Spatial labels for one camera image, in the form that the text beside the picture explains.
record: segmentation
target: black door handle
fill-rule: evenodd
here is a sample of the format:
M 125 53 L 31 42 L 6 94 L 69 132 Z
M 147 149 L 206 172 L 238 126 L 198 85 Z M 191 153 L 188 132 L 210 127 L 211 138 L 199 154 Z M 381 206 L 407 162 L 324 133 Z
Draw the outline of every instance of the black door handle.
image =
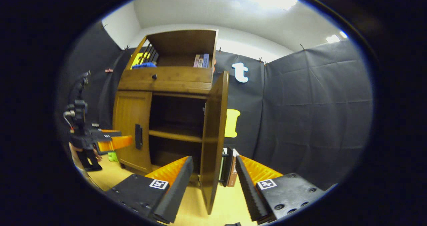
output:
M 142 128 L 139 124 L 135 124 L 135 147 L 142 148 Z

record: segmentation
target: white wall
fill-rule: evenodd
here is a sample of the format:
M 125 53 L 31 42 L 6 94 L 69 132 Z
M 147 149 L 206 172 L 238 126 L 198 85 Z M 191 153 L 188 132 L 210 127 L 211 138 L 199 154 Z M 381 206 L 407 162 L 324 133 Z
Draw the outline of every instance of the white wall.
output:
M 102 25 L 120 48 L 127 47 L 141 31 L 133 1 L 102 19 Z
M 247 56 L 252 59 L 259 59 L 262 57 L 263 61 L 271 62 L 293 53 L 293 51 L 282 45 L 251 33 L 204 24 L 169 24 L 143 28 L 139 31 L 139 33 L 135 34 L 134 39 L 129 43 L 129 47 L 137 47 L 144 36 L 147 34 L 186 29 L 219 30 L 217 50 L 219 50 L 221 47 L 221 51 Z

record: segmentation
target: wooden cabinet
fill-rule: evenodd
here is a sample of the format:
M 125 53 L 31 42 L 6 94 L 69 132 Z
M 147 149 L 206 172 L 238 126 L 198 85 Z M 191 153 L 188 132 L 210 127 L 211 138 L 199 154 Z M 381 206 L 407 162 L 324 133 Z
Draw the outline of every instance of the wooden cabinet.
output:
M 123 165 L 148 173 L 193 156 L 192 179 L 200 181 L 208 214 L 220 174 L 229 86 L 228 72 L 212 85 L 217 35 L 217 30 L 181 30 L 146 36 L 122 74 L 113 117 L 114 129 L 123 134 L 135 136 L 135 125 L 142 127 L 139 149 L 117 150 Z M 131 69 L 141 51 L 158 54 L 157 68 Z M 202 53 L 209 53 L 209 68 L 193 68 L 195 55 Z

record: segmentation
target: white ceiling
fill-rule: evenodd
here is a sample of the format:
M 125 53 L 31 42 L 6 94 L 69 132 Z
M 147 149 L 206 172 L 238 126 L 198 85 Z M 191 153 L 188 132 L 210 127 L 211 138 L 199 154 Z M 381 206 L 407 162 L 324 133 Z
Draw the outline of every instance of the white ceiling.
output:
M 289 10 L 263 9 L 251 0 L 135 0 L 141 28 L 165 24 L 209 24 L 261 36 L 293 51 L 326 43 L 340 30 L 297 2 Z

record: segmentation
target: black fabric backdrop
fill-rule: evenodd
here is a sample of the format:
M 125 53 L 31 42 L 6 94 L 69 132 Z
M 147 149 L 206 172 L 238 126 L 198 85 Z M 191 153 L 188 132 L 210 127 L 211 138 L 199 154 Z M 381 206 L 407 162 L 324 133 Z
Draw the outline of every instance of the black fabric backdrop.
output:
M 133 51 L 119 49 L 101 23 L 81 37 L 59 76 L 55 120 L 64 143 L 68 127 L 62 112 L 75 78 L 91 71 L 83 92 L 87 124 L 112 129 L 117 85 Z M 217 51 L 216 59 L 213 80 L 230 72 L 228 109 L 241 112 L 238 135 L 225 138 L 225 146 L 283 174 L 299 173 L 322 189 L 351 169 L 369 133 L 372 89 L 365 65 L 348 41 L 293 53 L 267 66 L 227 52 Z M 238 62 L 248 68 L 247 83 L 234 77 L 232 64 Z M 113 73 L 105 73 L 107 68 L 114 68 Z
M 270 62 L 254 159 L 325 190 L 356 163 L 372 106 L 366 64 L 349 41 Z

